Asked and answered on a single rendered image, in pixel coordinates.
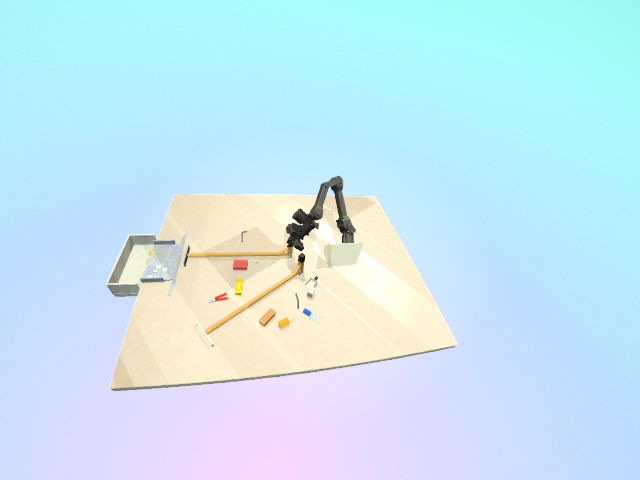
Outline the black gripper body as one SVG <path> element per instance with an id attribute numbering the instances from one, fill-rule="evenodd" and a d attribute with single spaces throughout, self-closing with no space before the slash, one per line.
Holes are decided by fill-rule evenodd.
<path id="1" fill-rule="evenodd" d="M 294 225 L 296 225 L 296 226 L 298 225 L 298 224 L 296 224 L 295 222 L 293 222 L 293 223 L 291 223 L 291 224 L 294 224 Z M 301 224 L 299 225 L 299 229 L 300 229 L 301 231 L 300 231 L 300 233 L 298 234 L 298 236 L 297 236 L 297 237 L 295 237 L 295 239 L 294 239 L 294 241 L 293 241 L 293 247 L 294 247 L 294 248 L 296 248 L 296 249 L 297 249 L 297 250 L 299 250 L 299 251 L 303 251 L 303 250 L 304 250 L 304 245 L 303 245 L 303 243 L 301 242 L 301 240 L 304 240 L 304 237 L 305 237 L 306 235 L 308 236 L 308 235 L 309 235 L 309 233 L 308 233 L 308 232 L 306 232 L 306 231 L 303 229 L 303 227 L 302 227 L 302 225 L 301 225 Z"/>

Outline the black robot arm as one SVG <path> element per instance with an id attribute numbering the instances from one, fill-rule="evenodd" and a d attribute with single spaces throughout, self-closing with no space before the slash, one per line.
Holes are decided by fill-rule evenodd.
<path id="1" fill-rule="evenodd" d="M 352 225 L 351 219 L 348 217 L 346 212 L 346 206 L 343 196 L 343 186 L 344 181 L 341 176 L 336 176 L 329 181 L 322 182 L 320 184 L 320 189 L 315 201 L 314 206 L 311 208 L 309 214 L 306 214 L 301 208 L 299 208 L 293 215 L 292 218 L 298 222 L 299 224 L 303 224 L 302 227 L 306 232 L 311 232 L 314 228 L 319 230 L 319 223 L 316 223 L 316 220 L 320 220 L 323 217 L 323 204 L 328 192 L 329 187 L 333 190 L 335 194 L 335 200 L 338 210 L 339 218 L 336 220 L 337 227 L 342 234 L 342 244 L 346 243 L 355 243 L 354 242 L 354 233 L 356 233 L 356 228 Z M 299 225 L 288 224 L 286 226 L 286 232 L 291 236 L 297 237 L 300 233 Z M 349 231 L 349 232 L 348 232 Z"/>

